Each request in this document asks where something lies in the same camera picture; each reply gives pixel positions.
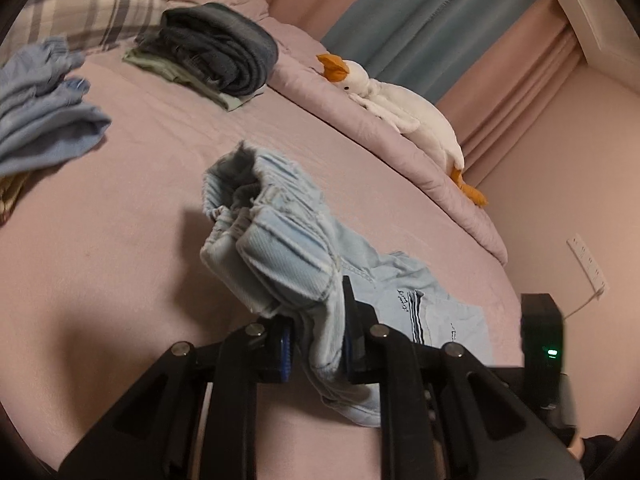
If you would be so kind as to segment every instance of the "light blue clothing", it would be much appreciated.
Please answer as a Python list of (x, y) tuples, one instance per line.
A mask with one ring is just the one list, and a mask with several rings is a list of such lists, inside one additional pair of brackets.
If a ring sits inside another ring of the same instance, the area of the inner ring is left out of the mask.
[(378, 254), (331, 215), (299, 165), (241, 143), (207, 170), (204, 212), (214, 221), (200, 256), (254, 313), (296, 320), (309, 378), (327, 405), (363, 426), (380, 424), (377, 385), (354, 386), (340, 367), (342, 276), (380, 322), (414, 342), (455, 340), (492, 363), (482, 310), (455, 301), (427, 267), (404, 253)]
[(64, 38), (49, 38), (0, 69), (0, 176), (54, 166), (100, 141), (111, 119), (82, 102), (88, 81), (64, 79), (83, 63)]

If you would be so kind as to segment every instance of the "stack of clothes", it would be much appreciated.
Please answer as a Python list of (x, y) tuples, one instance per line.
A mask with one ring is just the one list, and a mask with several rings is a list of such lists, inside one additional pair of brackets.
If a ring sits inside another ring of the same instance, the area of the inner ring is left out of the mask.
[(64, 38), (49, 38), (19, 50), (0, 69), (0, 225), (33, 171), (88, 152), (111, 124), (82, 101), (89, 82), (65, 78), (83, 63)]
[(160, 29), (136, 44), (124, 61), (189, 86), (228, 111), (264, 91), (278, 60), (268, 32), (217, 3), (166, 10)]

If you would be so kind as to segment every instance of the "black device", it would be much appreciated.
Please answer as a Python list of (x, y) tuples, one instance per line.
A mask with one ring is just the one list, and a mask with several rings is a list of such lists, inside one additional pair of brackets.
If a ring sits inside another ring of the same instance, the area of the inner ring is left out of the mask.
[(549, 294), (523, 294), (521, 338), (523, 400), (540, 418), (558, 405), (564, 323)]
[[(383, 480), (435, 480), (436, 441), (449, 479), (582, 480), (565, 445), (520, 399), (522, 368), (486, 368), (457, 343), (415, 344), (355, 301), (348, 278), (344, 293), (348, 380), (380, 384)], [(254, 480), (255, 385), (288, 379), (292, 330), (278, 316), (210, 346), (174, 344), (65, 458), (58, 480), (186, 480), (197, 459), (202, 480)]]

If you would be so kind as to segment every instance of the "electrical cord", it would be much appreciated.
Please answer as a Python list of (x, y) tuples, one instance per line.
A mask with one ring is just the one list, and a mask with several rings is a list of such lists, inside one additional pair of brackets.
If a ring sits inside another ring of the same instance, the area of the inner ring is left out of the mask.
[(577, 312), (580, 312), (582, 309), (584, 309), (588, 304), (591, 303), (591, 301), (595, 300), (596, 298), (599, 298), (600, 296), (602, 296), (604, 294), (604, 285), (601, 286), (598, 290), (596, 290), (596, 292), (594, 292), (594, 294), (587, 300), (585, 301), (583, 304), (581, 304), (581, 306), (579, 306), (578, 308), (576, 308), (573, 312), (571, 312), (570, 314), (567, 314), (566, 316), (564, 316), (562, 319), (569, 319), (573, 314), (576, 314)]

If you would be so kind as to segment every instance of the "folded clothes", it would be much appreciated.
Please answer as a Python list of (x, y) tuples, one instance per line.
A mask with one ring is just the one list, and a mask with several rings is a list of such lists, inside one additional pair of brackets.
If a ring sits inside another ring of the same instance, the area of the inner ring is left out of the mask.
[(275, 40), (260, 25), (218, 3), (169, 9), (140, 51), (165, 57), (208, 88), (247, 96), (267, 83), (278, 60)]
[(82, 102), (87, 80), (64, 79), (83, 63), (64, 38), (49, 38), (0, 69), (0, 176), (54, 166), (100, 141), (111, 119)]
[(253, 94), (247, 96), (234, 97), (232, 95), (225, 94), (220, 90), (214, 90), (206, 86), (204, 83), (200, 82), (196, 76), (187, 72), (186, 69), (182, 68), (177, 63), (174, 63), (165, 57), (155, 56), (148, 52), (142, 52), (138, 48), (130, 48), (127, 50), (122, 59), (127, 63), (131, 63), (142, 68), (143, 70), (149, 70), (149, 72), (156, 73), (167, 79), (167, 81), (193, 88), (196, 92), (204, 95), (204, 97), (207, 97), (222, 106), (227, 112), (241, 107), (245, 102), (264, 93), (265, 87), (261, 86)]
[(204, 212), (214, 221), (204, 264), (253, 313), (295, 320), (309, 378), (354, 422), (378, 426), (380, 396), (377, 385), (349, 384), (340, 366), (344, 275), (380, 322), (421, 344), (455, 340), (492, 363), (481, 308), (457, 302), (420, 261), (378, 254), (331, 215), (321, 190), (285, 157), (241, 143), (207, 170)]
[(31, 171), (18, 173), (15, 175), (0, 176), (0, 226), (4, 225), (14, 210), (18, 196), (27, 180), (31, 175)]

